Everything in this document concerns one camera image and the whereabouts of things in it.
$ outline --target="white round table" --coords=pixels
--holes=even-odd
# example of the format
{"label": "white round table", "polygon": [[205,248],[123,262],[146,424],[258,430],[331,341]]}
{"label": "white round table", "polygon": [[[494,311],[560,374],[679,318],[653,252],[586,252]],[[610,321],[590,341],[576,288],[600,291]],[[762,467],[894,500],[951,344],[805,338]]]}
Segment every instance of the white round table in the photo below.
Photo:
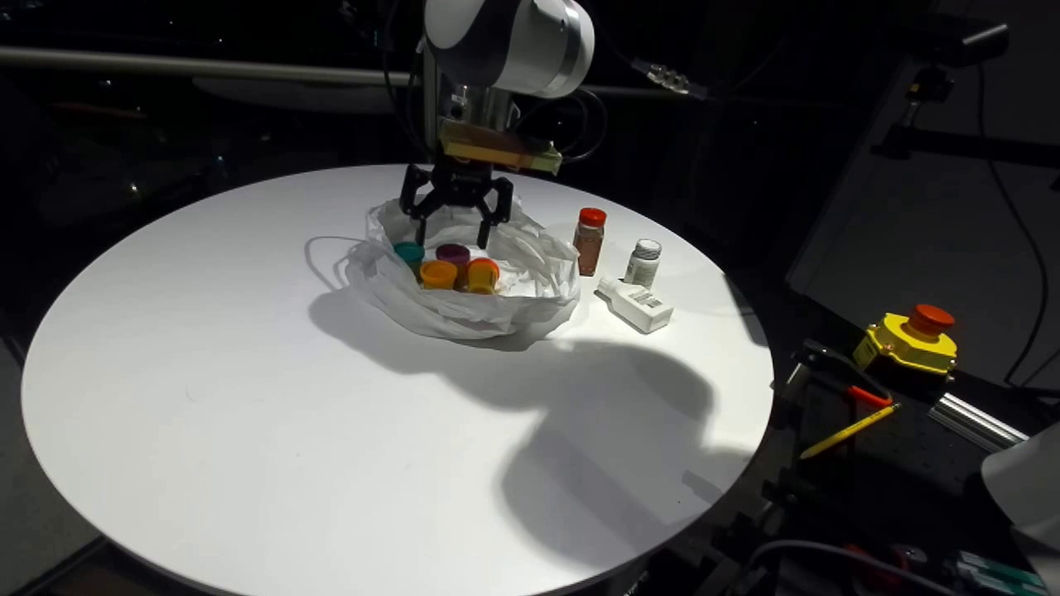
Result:
{"label": "white round table", "polygon": [[258,182],[139,228],[56,298],[23,374],[46,477],[123,550],[255,596],[550,593],[666,543],[755,454],[769,348],[679,235],[510,179],[560,238],[610,212],[600,275],[663,242],[672,324],[636,334],[583,281],[527,351],[411,334],[311,272],[401,169]]}

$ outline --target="yellow device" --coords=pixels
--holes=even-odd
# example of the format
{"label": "yellow device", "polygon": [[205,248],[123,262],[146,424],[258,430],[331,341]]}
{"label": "yellow device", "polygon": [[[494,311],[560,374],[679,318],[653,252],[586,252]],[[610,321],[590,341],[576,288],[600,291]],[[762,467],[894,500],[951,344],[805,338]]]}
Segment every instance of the yellow device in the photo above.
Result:
{"label": "yellow device", "polygon": [[878,324],[868,324],[855,361],[858,368],[871,368],[878,358],[888,358],[911,371],[951,374],[957,341],[947,331],[954,324],[954,315],[937,305],[914,305],[911,315],[884,311]]}

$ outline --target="cable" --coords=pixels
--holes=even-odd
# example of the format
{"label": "cable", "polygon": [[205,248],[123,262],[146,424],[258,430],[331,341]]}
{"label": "cable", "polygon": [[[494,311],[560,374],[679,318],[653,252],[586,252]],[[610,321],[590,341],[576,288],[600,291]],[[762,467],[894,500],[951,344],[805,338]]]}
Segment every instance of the cable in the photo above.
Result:
{"label": "cable", "polygon": [[570,142],[570,146],[563,149],[563,162],[586,162],[586,159],[596,156],[600,146],[606,142],[606,119],[610,119],[610,113],[606,113],[603,96],[596,96],[596,93],[590,93],[590,89],[576,89],[576,93],[586,96],[586,99],[600,109],[600,132],[596,132],[596,139],[593,139],[586,149],[580,149],[580,152],[573,152],[576,142]]}
{"label": "cable", "polygon": [[351,262],[351,252],[345,252],[335,265],[331,265],[331,278],[338,281],[338,288],[351,288],[351,278],[345,275]]}
{"label": "cable", "polygon": [[788,50],[792,40],[795,33],[782,36],[745,76],[732,83],[732,89],[739,93],[755,83]]}
{"label": "cable", "polygon": [[[981,142],[984,142],[984,149],[987,149],[987,66],[977,66],[977,73],[981,73],[981,86],[977,86],[974,119],[977,119],[977,136],[981,136]],[[994,185],[997,185],[997,195],[1000,195],[1007,215],[1014,219],[1014,225],[1020,228],[1020,235],[1024,235],[1024,242],[1027,242],[1027,248],[1030,248],[1030,255],[1034,255],[1034,268],[1037,268],[1037,278],[1040,278],[1037,311],[1034,311],[1030,334],[1027,334],[1017,361],[1014,361],[1014,364],[1007,368],[1007,374],[1004,374],[1004,384],[1014,384],[1014,374],[1024,368],[1024,361],[1027,361],[1030,348],[1037,344],[1037,334],[1040,334],[1040,328],[1043,328],[1043,321],[1047,321],[1047,308],[1050,308],[1050,268],[1047,268],[1047,258],[1043,258],[1043,252],[1040,252],[1030,225],[1024,222],[1014,195],[1007,192],[1007,185],[1004,185],[1004,179],[1000,179],[997,162],[990,159],[990,152],[987,152],[984,162],[987,162],[987,172],[990,172],[990,179],[994,179]]]}
{"label": "cable", "polygon": [[401,0],[391,0],[391,10],[384,13],[384,23],[381,23],[384,26],[384,46],[378,53],[381,53],[384,86],[388,86],[388,99],[391,99],[394,119],[398,119],[401,132],[407,136],[411,149],[417,156],[424,156],[427,152],[424,139],[407,123],[407,109],[398,103],[394,79],[391,79],[391,53],[398,46],[394,43],[398,7],[401,7]]}
{"label": "cable", "polygon": [[404,119],[407,119],[407,129],[417,139],[417,149],[427,156],[424,113],[417,113],[417,96],[424,93],[424,60],[427,60],[424,53],[427,53],[427,40],[417,43],[417,53],[414,53],[414,63],[411,63],[411,73],[407,73]]}
{"label": "cable", "polygon": [[328,288],[328,291],[338,291],[341,285],[345,285],[345,275],[341,275],[341,265],[348,262],[348,252],[345,252],[345,258],[338,258],[335,265],[331,265],[331,275],[335,278],[328,278],[321,268],[318,268],[318,262],[315,262],[315,245],[318,242],[358,242],[358,238],[351,238],[351,235],[315,235],[315,238],[308,238],[305,245],[301,245],[301,258],[305,258],[305,265],[308,265],[308,272]]}
{"label": "cable", "polygon": [[845,358],[845,354],[838,354],[838,351],[831,351],[831,348],[825,348],[818,341],[805,341],[802,348],[805,348],[805,361],[808,364],[815,364],[815,358],[825,358],[825,361],[838,364],[841,371],[848,371],[851,377],[858,377],[875,394],[891,397],[891,391],[881,381],[875,381],[871,374],[865,374],[851,358]]}
{"label": "cable", "polygon": [[792,106],[792,109],[838,109],[838,106],[845,106],[845,103],[805,103],[805,99],[775,99],[775,96],[709,96],[702,103]]}
{"label": "cable", "polygon": [[749,570],[755,570],[755,566],[762,563],[762,556],[778,553],[778,550],[805,550],[805,553],[828,553],[828,556],[855,560],[855,563],[861,563],[861,566],[871,566],[871,570],[881,570],[881,573],[898,576],[898,579],[904,579],[904,583],[914,583],[914,586],[921,586],[921,589],[928,589],[928,593],[954,596],[954,589],[947,589],[947,586],[941,586],[941,583],[931,583],[931,579],[924,579],[924,576],[918,576],[918,573],[908,573],[908,570],[901,570],[901,566],[891,566],[891,563],[881,563],[881,560],[875,560],[875,556],[851,553],[851,550],[831,546],[831,543],[815,543],[815,540],[772,540],[772,543],[762,543],[762,546],[752,553]]}
{"label": "cable", "polygon": [[1060,358],[1060,348],[1050,351],[1050,358],[1047,358],[1043,364],[1037,364],[1037,368],[1024,377],[1024,384],[1034,384],[1034,377],[1043,374],[1057,358]]}

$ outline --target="small container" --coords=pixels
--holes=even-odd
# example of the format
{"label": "small container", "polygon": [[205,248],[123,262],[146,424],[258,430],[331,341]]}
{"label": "small container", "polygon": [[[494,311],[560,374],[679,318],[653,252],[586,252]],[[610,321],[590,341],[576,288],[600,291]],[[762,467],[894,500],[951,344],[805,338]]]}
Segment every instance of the small container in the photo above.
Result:
{"label": "small container", "polygon": [[649,288],[626,281],[600,281],[596,295],[610,305],[616,318],[629,328],[653,334],[672,321],[672,305],[659,301]]}
{"label": "small container", "polygon": [[474,258],[460,275],[460,291],[490,295],[497,281],[500,281],[500,265],[494,258]]}
{"label": "small container", "polygon": [[394,252],[404,265],[411,265],[411,272],[421,272],[424,248],[417,242],[398,242]]}
{"label": "small container", "polygon": [[464,268],[467,262],[470,262],[470,252],[467,252],[467,245],[437,245],[437,252],[434,252],[441,262],[451,262],[451,265],[457,265],[457,268]]}
{"label": "small container", "polygon": [[596,275],[603,222],[606,222],[603,209],[583,209],[576,215],[573,248],[580,255],[580,275]]}
{"label": "small container", "polygon": [[636,242],[629,265],[626,265],[626,285],[653,288],[656,272],[659,272],[659,255],[663,255],[659,242]]}
{"label": "small container", "polygon": [[457,288],[460,268],[451,262],[424,262],[421,285],[424,288]]}

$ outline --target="red button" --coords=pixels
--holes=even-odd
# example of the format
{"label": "red button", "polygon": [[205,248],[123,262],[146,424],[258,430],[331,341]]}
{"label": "red button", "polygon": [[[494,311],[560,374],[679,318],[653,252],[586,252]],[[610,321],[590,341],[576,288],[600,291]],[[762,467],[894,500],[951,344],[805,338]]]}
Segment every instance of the red button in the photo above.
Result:
{"label": "red button", "polygon": [[937,305],[914,305],[908,324],[921,334],[944,334],[957,324],[957,318],[947,308]]}

